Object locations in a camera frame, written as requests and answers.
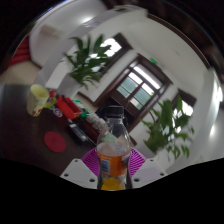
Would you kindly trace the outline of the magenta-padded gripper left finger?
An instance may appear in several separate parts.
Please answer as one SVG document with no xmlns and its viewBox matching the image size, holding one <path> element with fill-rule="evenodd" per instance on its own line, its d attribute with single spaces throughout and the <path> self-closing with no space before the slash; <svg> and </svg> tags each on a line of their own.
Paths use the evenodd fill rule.
<svg viewBox="0 0 224 224">
<path fill-rule="evenodd" d="M 61 178 L 68 180 L 78 186 L 96 189 L 100 166 L 96 149 L 87 152 L 81 159 L 73 159 L 60 175 Z"/>
</svg>

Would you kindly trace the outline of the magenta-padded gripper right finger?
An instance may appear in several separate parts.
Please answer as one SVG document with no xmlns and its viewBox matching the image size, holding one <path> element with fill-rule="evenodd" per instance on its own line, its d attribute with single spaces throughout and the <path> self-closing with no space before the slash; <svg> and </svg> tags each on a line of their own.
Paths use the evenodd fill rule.
<svg viewBox="0 0 224 224">
<path fill-rule="evenodd" d="M 128 173 L 133 189 L 143 187 L 167 175 L 154 158 L 147 159 L 134 148 L 131 149 Z"/>
</svg>

